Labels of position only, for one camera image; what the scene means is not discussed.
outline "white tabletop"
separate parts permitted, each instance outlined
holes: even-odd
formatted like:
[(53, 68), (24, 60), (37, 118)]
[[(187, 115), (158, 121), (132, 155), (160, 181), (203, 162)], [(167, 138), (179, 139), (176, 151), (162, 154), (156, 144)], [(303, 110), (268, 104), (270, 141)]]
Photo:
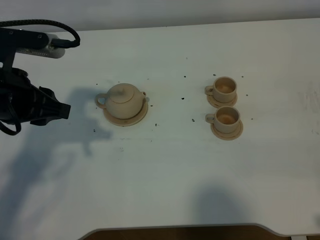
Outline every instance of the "white tabletop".
[[(71, 112), (0, 134), (3, 239), (224, 224), (320, 234), (320, 19), (79, 35), (61, 59), (16, 56)], [(220, 76), (238, 85), (244, 130), (233, 141), (205, 122), (216, 109), (204, 89)], [(112, 125), (96, 109), (117, 83), (146, 92), (139, 124)]]

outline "teapot handle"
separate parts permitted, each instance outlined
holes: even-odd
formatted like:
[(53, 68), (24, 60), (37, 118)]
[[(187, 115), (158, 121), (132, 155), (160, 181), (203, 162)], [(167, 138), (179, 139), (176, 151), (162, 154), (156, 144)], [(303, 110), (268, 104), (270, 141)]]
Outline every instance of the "teapot handle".
[(97, 96), (95, 96), (94, 98), (94, 102), (95, 102), (95, 105), (97, 105), (99, 108), (101, 109), (105, 109), (106, 106), (105, 104), (102, 104), (99, 102), (99, 99), (104, 99), (104, 102), (106, 102), (106, 97), (107, 97), (107, 94), (105, 93), (99, 93)]

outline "ceramic teapot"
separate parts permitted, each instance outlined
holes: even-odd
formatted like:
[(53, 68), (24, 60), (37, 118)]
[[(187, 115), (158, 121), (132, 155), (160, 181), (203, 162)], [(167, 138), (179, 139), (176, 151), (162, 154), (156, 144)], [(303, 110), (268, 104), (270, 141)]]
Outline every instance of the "ceramic teapot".
[[(107, 93), (99, 93), (94, 101), (99, 108), (106, 109), (113, 117), (130, 119), (139, 113), (145, 98), (144, 91), (139, 91), (131, 84), (120, 83), (110, 88)], [(100, 103), (99, 99), (104, 99), (104, 103)]]

